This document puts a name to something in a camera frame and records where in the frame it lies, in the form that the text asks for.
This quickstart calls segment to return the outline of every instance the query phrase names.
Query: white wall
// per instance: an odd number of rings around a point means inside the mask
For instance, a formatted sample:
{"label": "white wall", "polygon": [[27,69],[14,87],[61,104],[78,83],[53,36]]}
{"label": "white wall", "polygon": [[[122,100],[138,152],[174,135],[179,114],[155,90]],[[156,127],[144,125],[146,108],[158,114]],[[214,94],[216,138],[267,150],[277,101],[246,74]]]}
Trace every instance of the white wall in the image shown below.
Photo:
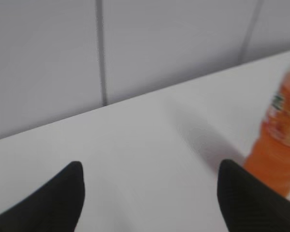
{"label": "white wall", "polygon": [[0,138],[289,49],[290,0],[0,0]]}
{"label": "white wall", "polygon": [[244,62],[290,50],[290,0],[262,2]]}
{"label": "white wall", "polygon": [[0,0],[0,138],[101,103],[94,0]]}
{"label": "white wall", "polygon": [[238,64],[256,0],[104,0],[109,103]]}

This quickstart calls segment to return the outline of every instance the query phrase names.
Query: table surface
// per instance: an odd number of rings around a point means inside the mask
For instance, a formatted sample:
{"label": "table surface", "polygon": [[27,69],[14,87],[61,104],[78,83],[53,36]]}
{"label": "table surface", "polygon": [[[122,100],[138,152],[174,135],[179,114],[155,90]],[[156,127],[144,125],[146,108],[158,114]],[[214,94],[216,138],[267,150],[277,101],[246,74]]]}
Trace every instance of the table surface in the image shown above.
{"label": "table surface", "polygon": [[0,213],[79,160],[77,232],[226,232],[218,165],[243,163],[289,65],[287,52],[0,140]]}

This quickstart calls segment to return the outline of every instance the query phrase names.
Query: orange bottle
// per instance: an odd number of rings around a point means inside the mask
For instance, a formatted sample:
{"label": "orange bottle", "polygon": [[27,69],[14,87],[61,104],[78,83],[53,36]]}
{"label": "orange bottle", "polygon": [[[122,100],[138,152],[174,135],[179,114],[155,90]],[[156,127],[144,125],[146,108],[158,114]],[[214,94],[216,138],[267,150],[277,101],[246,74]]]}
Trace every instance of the orange bottle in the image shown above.
{"label": "orange bottle", "polygon": [[267,186],[287,196],[290,192],[290,69],[261,124],[244,168]]}

